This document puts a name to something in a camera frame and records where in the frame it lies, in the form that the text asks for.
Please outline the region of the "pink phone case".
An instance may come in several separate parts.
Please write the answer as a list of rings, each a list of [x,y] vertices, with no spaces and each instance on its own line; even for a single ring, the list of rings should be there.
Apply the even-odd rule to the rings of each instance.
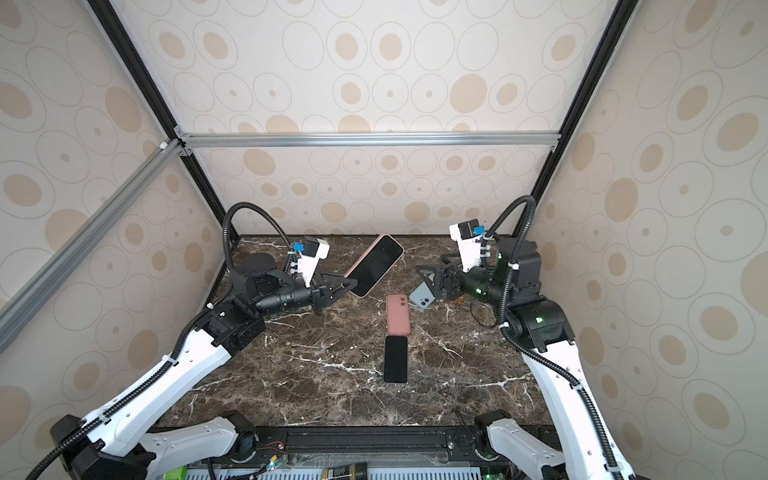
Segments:
[[[387,332],[390,336],[408,336],[411,332],[408,298],[405,295],[386,297]]]

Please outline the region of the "phone with black screen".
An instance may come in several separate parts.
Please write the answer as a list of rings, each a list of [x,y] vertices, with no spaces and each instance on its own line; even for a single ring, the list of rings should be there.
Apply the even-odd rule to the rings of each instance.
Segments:
[[[386,383],[406,383],[408,371],[408,339],[388,335],[385,339],[383,379]]]

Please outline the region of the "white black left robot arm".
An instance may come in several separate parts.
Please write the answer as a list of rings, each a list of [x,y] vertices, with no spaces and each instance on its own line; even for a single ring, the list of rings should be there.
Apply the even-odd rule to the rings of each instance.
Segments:
[[[210,372],[265,330],[265,320],[304,307],[333,305],[357,285],[343,275],[318,280],[278,267],[269,254],[247,256],[229,268],[231,287],[182,330],[171,352],[126,391],[79,419],[62,417],[50,430],[54,449],[30,473],[55,460],[72,479],[153,479],[190,463],[221,457],[252,435],[253,426],[230,413],[164,432],[155,422]]]

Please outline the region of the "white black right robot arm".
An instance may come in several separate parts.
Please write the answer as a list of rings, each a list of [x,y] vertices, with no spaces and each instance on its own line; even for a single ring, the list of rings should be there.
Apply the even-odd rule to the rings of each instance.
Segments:
[[[504,238],[496,262],[463,266],[487,253],[478,239],[417,272],[437,299],[464,295],[494,307],[504,339],[519,352],[541,390],[558,446],[550,447],[502,411],[476,419],[476,451],[507,459],[529,479],[633,479],[636,474],[610,434],[583,372],[574,331],[562,308],[541,294],[542,259],[534,242]]]

